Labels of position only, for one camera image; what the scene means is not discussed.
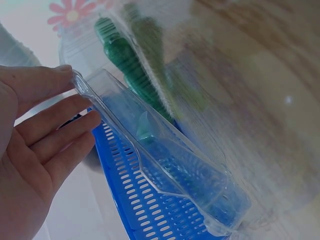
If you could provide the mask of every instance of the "finger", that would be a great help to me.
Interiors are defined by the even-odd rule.
[[[74,88],[74,85],[72,83],[69,83],[64,89],[62,89],[60,92],[58,92],[55,95],[51,95],[51,96],[45,97],[45,98],[37,100],[37,101],[26,102],[26,103],[20,104],[19,108],[18,108],[18,113],[16,115],[16,118],[20,118],[22,115],[24,115],[26,112],[28,112],[29,110],[31,110],[35,106],[37,106],[37,105],[39,105],[39,104],[41,104],[41,103],[43,103],[43,102],[55,97],[57,95],[63,94],[65,92],[67,92],[67,91],[70,91],[73,88]]]
[[[57,68],[0,66],[0,81],[14,91],[20,104],[54,96],[68,85],[72,77],[69,65]]]
[[[51,176],[55,192],[58,191],[73,169],[88,155],[94,144],[94,136],[91,132],[86,132],[44,165]]]
[[[31,150],[44,165],[54,155],[68,146],[74,139],[97,127],[101,122],[98,112],[90,111],[81,118],[69,123],[59,130],[49,134],[33,146]]]
[[[31,146],[90,106],[91,102],[87,98],[78,94],[69,96],[15,128],[23,137],[25,144]]]

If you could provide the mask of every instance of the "green object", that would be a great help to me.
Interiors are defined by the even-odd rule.
[[[175,104],[175,96],[181,96],[198,111],[203,111],[206,100],[200,92],[188,86],[179,71],[166,74],[164,61],[163,29],[152,17],[141,16],[136,3],[127,3],[121,10],[121,15],[130,27],[134,39],[152,69],[157,81],[157,91],[165,99],[162,102],[168,111],[173,111],[175,119],[180,118],[180,110]]]
[[[104,53],[123,72],[128,87],[172,123],[173,119],[163,106],[136,52],[127,39],[120,35],[112,20],[107,17],[100,18],[94,29],[103,44]]]

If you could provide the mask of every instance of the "plastic packaging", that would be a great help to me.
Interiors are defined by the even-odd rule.
[[[318,238],[317,1],[135,2],[101,14],[129,40],[184,135],[249,195],[241,239]],[[125,83],[95,36],[99,17],[62,34],[63,59],[85,79],[105,68]]]
[[[251,206],[245,192],[220,164],[214,164],[180,131],[107,71],[84,80],[74,74],[77,91],[136,149],[140,170],[160,192],[189,198],[214,236],[228,236]]]

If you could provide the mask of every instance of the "pink flower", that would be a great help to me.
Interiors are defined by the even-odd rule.
[[[86,3],[86,0],[76,0],[73,5],[73,0],[61,0],[63,6],[51,3],[49,8],[51,11],[57,13],[56,16],[50,17],[47,21],[53,27],[54,31],[58,30],[58,25],[61,24],[63,27],[68,27],[75,23],[82,17],[89,15],[95,8],[94,2]]]

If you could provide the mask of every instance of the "wooden table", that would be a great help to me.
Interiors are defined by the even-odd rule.
[[[165,59],[193,64],[206,108],[173,99],[187,135],[250,195],[239,229],[320,239],[320,2],[194,0],[185,14]]]

